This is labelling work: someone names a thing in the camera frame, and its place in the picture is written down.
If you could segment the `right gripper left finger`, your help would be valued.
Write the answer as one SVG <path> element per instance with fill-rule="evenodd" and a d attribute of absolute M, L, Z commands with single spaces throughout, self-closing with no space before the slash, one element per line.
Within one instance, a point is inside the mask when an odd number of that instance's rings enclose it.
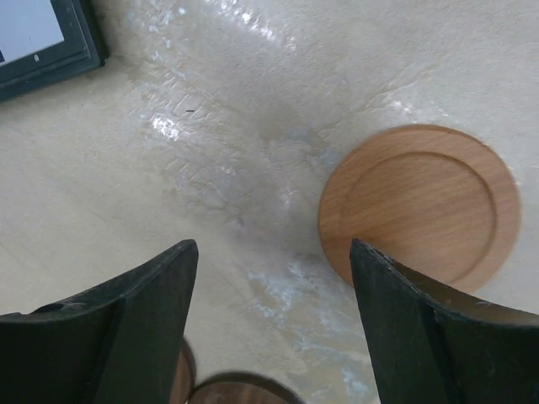
<path fill-rule="evenodd" d="M 2 402 L 168 402 L 198 258 L 185 240 L 91 289 L 3 315 Z"/>

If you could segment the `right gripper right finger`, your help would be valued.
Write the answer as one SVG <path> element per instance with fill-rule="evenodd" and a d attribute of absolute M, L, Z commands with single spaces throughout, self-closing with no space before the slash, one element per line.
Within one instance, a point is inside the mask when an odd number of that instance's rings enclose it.
<path fill-rule="evenodd" d="M 359 239 L 350 265 L 382 403 L 536 403 L 538 316 L 456 290 Z"/>

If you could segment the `light wooden coaster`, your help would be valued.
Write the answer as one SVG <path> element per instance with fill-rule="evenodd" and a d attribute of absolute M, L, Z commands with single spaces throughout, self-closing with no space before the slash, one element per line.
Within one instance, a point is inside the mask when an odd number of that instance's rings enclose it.
<path fill-rule="evenodd" d="M 323 252 L 345 282 L 361 239 L 443 284 L 472 293 L 502 268 L 520 231 L 515 180 L 480 140 L 438 125 L 405 125 L 351 151 L 318 208 Z"/>

